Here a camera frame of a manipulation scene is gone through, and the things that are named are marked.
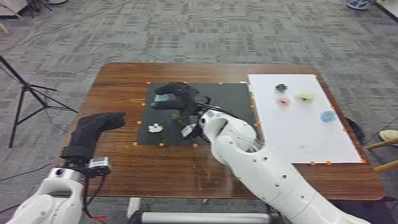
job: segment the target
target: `black strap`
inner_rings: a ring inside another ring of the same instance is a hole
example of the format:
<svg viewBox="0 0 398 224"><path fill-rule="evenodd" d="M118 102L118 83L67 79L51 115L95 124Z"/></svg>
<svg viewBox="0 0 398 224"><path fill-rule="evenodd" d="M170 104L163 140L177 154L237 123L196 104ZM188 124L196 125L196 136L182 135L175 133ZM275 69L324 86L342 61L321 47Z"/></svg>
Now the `black strap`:
<svg viewBox="0 0 398 224"><path fill-rule="evenodd" d="M90 161L92 158L92 149L83 146L65 146L60 154L60 158L67 159L70 157L79 157Z"/></svg>

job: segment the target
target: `black mat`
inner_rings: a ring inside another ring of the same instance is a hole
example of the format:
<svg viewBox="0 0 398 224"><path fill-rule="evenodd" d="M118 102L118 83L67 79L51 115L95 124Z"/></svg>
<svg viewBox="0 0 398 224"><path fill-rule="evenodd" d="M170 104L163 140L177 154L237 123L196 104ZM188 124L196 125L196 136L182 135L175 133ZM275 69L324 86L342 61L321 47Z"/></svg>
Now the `black mat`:
<svg viewBox="0 0 398 224"><path fill-rule="evenodd" d="M205 141L196 137L191 140L182 140L180 128L182 124L177 119L179 112L175 110L154 110L150 103L154 101L154 89L164 85L164 83L154 83L147 86L145 92L145 108L141 111L141 125L138 129L136 141L140 145L189 145L207 144ZM211 105L220 106L237 117L253 124L253 111L250 108L250 96L246 85L239 83L221 84L216 83L191 83L189 86L198 90L200 96L211 98ZM159 133L147 131L147 126L154 123L164 127Z"/></svg>

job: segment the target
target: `carpet floor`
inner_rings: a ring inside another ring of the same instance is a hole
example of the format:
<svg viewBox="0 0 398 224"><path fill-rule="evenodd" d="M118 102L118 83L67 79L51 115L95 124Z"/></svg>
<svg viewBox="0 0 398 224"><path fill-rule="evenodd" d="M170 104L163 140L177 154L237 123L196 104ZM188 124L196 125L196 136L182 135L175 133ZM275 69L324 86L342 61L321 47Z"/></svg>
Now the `carpet floor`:
<svg viewBox="0 0 398 224"><path fill-rule="evenodd" d="M342 0L69 0L51 8L35 18L26 13L24 20L1 20L10 34L0 32L0 54L26 80L58 89L51 96L72 108L106 63L278 63L321 71L342 113L367 137L398 117L398 25L376 7L353 12ZM19 126L8 149L19 84L0 74L3 178L54 159L60 128L74 114L40 113ZM22 113L35 108L26 98ZM376 166L398 159L398 150L385 147L367 157ZM22 202L45 174L47 169L0 182L0 210ZM379 179L385 195L398 197L398 170ZM202 206L200 200L150 199L143 204L152 211L262 211L262 204L246 200L209 200ZM124 198L99 198L92 213L122 223L125 205ZM10 215L12 210L0 214L0 223Z"/></svg>

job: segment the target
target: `wooden table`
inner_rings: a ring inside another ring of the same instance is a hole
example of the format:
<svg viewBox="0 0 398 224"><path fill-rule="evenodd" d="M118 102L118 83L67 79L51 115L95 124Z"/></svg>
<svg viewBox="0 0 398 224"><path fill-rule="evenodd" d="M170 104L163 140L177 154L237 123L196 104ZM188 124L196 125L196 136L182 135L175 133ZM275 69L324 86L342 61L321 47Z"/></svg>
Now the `wooden table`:
<svg viewBox="0 0 398 224"><path fill-rule="evenodd" d="M253 198L228 169L214 161L207 146L182 148L133 145L147 83L170 81L236 83L246 81L250 73L316 74L339 118L342 118L319 73L310 66L149 63L102 66L76 117L77 120L93 113L125 112L125 126L102 133L95 148L95 157L108 156L111 162L111 174L99 196ZM344 118L340 121L360 156L365 158ZM369 163L330 166L296 164L294 167L326 199L376 200L381 198L383 187Z"/></svg>

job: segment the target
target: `small object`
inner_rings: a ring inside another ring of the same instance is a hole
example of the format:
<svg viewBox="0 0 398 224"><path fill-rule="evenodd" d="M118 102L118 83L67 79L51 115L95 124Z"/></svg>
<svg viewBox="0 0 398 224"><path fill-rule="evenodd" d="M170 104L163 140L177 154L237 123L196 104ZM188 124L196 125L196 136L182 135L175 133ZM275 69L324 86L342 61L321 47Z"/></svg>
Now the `small object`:
<svg viewBox="0 0 398 224"><path fill-rule="evenodd" d="M307 91L300 91L296 93L296 97L301 99L301 101L312 101L314 100L314 94Z"/></svg>
<svg viewBox="0 0 398 224"><path fill-rule="evenodd" d="M157 125L157 123L154 123L152 125L147 126L147 131L149 131L150 133L157 133L157 132L161 132L161 131L163 131L163 126Z"/></svg>
<svg viewBox="0 0 398 224"><path fill-rule="evenodd" d="M276 102L280 105L287 106L289 105L289 98L287 97L278 97Z"/></svg>
<svg viewBox="0 0 398 224"><path fill-rule="evenodd" d="M381 141L388 141L388 140L398 138L398 131L395 130L383 130L383 131L378 132L378 136L379 136Z"/></svg>
<svg viewBox="0 0 398 224"><path fill-rule="evenodd" d="M346 0L346 7L355 11L365 11L372 3L374 0Z"/></svg>
<svg viewBox="0 0 398 224"><path fill-rule="evenodd" d="M275 86L275 90L276 90L280 93L285 91L285 89L287 89L287 86L285 86L284 84L278 84L278 85Z"/></svg>
<svg viewBox="0 0 398 224"><path fill-rule="evenodd" d="M335 112L332 110L321 112L321 114L319 114L319 120L323 122L330 122L330 121L335 120Z"/></svg>

